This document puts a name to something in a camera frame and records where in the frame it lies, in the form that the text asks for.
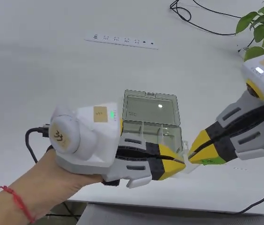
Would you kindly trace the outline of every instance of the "black cable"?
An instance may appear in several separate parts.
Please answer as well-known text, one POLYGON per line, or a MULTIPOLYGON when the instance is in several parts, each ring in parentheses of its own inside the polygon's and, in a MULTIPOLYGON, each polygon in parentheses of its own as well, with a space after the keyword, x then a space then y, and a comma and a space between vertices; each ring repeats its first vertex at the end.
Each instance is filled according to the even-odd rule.
POLYGON ((67 211, 70 213, 70 215, 71 215, 72 217, 74 217, 76 221, 79 221, 79 218, 78 218, 77 216, 75 216, 75 215, 72 213, 72 211, 68 208, 68 206, 65 204, 65 202, 63 202, 62 204, 65 206, 65 208, 66 208, 67 211))
POLYGON ((46 214, 46 216, 52 216, 52 217, 81 217, 82 215, 46 214))
MULTIPOLYGON (((33 132, 38 132, 38 133, 42 133, 42 136, 46 136, 46 134, 47 134, 47 132, 48 132, 48 126, 47 126, 47 125, 45 125, 45 126, 46 126, 46 128, 44 128, 44 127, 31 128, 31 129, 29 129, 29 130, 25 133, 25 145, 27 146, 27 148, 28 148, 28 150, 29 150, 29 152, 30 152, 30 155, 32 156, 32 158, 33 158, 35 164, 38 162, 38 160, 37 160, 37 158, 36 158, 36 156, 35 156, 35 154, 34 154, 33 149, 32 149, 31 146, 30 146, 30 134, 33 133, 33 132)), ((63 204, 64 207, 67 209, 67 211, 70 213, 70 215, 71 215, 72 217, 74 217, 74 218, 76 219, 76 221, 79 221, 79 218, 76 217, 76 216, 72 213, 72 211, 71 211, 71 210, 69 209, 69 207, 65 204, 65 202, 63 202, 62 204, 63 204)))
POLYGON ((253 40, 248 44, 248 46, 247 47, 249 47, 253 42, 254 42, 254 38, 253 38, 253 40))
POLYGON ((38 162, 35 154, 34 154, 34 151, 33 149, 31 148, 30 146, 30 134, 33 133, 33 132, 38 132, 38 133, 42 133, 43 132, 43 129, 42 127, 39 127, 39 128, 31 128, 29 129, 26 133, 25 133, 25 145, 27 146, 29 152, 30 152, 30 155, 32 156, 35 164, 38 162))
MULTIPOLYGON (((230 34, 222 34, 222 33, 217 33, 217 32, 214 32, 214 31, 211 31, 211 30, 208 30, 208 29, 206 29, 206 28, 203 28, 203 27, 201 27, 201 26, 199 26, 199 25, 196 25, 195 23, 192 23, 190 20, 191 20, 191 18, 192 18, 192 15, 191 15, 191 13, 190 13, 190 11, 189 10, 187 10, 186 8, 184 8, 184 7, 179 7, 178 6, 178 2, 179 2, 180 0, 175 0, 171 5, 170 5, 170 9, 172 10, 172 11, 174 11, 183 21, 185 21, 185 22, 188 22, 188 23, 190 23, 191 25, 193 25, 193 26, 195 26, 195 27, 197 27, 197 28, 199 28, 199 29, 202 29, 202 30, 204 30, 204 31, 206 31, 206 32, 209 32, 209 33, 211 33, 211 34, 216 34, 216 35, 220 35, 220 36, 233 36, 233 35, 235 35, 236 33, 230 33, 230 34), (186 11, 188 14, 189 14, 189 19, 186 19, 184 16, 182 16, 180 13, 179 13, 179 10, 178 9, 182 9, 182 10, 184 10, 184 11, 186 11)), ((218 13, 218 14, 224 14, 224 13, 221 13, 221 12, 217 12, 217 11, 214 11, 214 10, 210 10, 210 9, 208 9, 208 8, 205 8, 205 9, 207 9, 207 10, 209 10, 209 11, 211 11, 211 12, 215 12, 215 13, 218 13)))
POLYGON ((253 208, 253 207, 255 207, 256 205, 259 205, 259 204, 261 204, 261 203, 263 203, 263 202, 264 202, 264 198, 262 198, 261 200, 259 200, 259 201, 255 202, 255 203, 251 204, 250 206, 246 207, 244 210, 241 210, 241 211, 239 211, 239 212, 232 213, 232 214, 233 214, 233 215, 239 215, 239 214, 242 214, 242 213, 244 213, 244 212, 250 210, 251 208, 253 208))
POLYGON ((214 11, 214 10, 212 10, 212 9, 206 8, 205 6, 202 6, 202 5, 198 4, 195 0, 192 0, 192 1, 193 1, 194 3, 196 3, 198 6, 204 8, 204 9, 207 9, 207 10, 210 11, 210 12, 217 13, 217 14, 221 14, 221 15, 227 15, 227 16, 230 16, 230 17, 234 17, 234 18, 241 19, 240 16, 231 15, 231 14, 227 14, 227 13, 217 12, 217 11, 214 11))

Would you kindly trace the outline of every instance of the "white table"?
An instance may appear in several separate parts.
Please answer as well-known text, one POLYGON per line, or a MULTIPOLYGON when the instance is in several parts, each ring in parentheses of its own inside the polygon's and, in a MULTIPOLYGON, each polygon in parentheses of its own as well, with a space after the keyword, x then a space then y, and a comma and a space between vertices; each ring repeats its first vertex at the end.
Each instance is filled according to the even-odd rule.
MULTIPOLYGON (((200 1, 244 15, 253 0, 200 1)), ((0 185, 33 166, 24 134, 49 122, 59 103, 80 106, 120 101, 124 90, 175 94, 183 139, 198 132, 244 91, 236 50, 244 32, 220 37, 197 30, 168 10, 170 0, 0 0, 0 185), (90 32, 151 38, 159 50, 84 41, 90 32)), ((189 7, 193 22, 233 32, 237 20, 189 7)), ((40 158, 49 141, 32 135, 40 158)), ((83 188, 71 200, 235 212, 264 196, 264 158, 200 166, 135 189, 83 188)), ((264 203, 249 212, 264 214, 264 203)))

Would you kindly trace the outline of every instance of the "human hand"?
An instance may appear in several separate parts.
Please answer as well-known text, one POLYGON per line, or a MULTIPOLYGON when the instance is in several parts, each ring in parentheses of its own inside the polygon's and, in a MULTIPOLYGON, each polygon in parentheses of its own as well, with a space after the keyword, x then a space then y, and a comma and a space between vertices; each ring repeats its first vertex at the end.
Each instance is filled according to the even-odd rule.
POLYGON ((55 151, 49 150, 10 186, 36 218, 44 216, 52 207, 67 200, 82 187, 103 180, 100 175, 70 173, 57 165, 55 157, 55 151))

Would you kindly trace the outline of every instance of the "white power strip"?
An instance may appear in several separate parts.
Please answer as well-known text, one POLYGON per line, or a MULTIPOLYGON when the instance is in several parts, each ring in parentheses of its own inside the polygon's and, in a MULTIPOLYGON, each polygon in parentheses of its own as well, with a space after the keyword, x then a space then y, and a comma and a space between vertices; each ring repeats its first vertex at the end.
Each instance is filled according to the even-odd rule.
POLYGON ((95 41, 101 43, 108 43, 114 45, 126 45, 132 47, 139 47, 139 48, 150 48, 150 49, 158 49, 155 42, 152 40, 142 40, 138 38, 131 38, 131 37, 119 37, 114 35, 104 35, 93 33, 89 34, 86 38, 86 41, 95 41))

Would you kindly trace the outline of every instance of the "transparent lid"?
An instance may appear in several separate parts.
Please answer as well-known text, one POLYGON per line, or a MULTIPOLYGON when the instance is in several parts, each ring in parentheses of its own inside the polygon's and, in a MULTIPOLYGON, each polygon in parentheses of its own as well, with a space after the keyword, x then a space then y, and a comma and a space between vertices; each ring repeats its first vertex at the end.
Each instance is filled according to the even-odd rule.
POLYGON ((175 95, 126 90, 122 118, 157 124, 180 125, 178 101, 175 95))

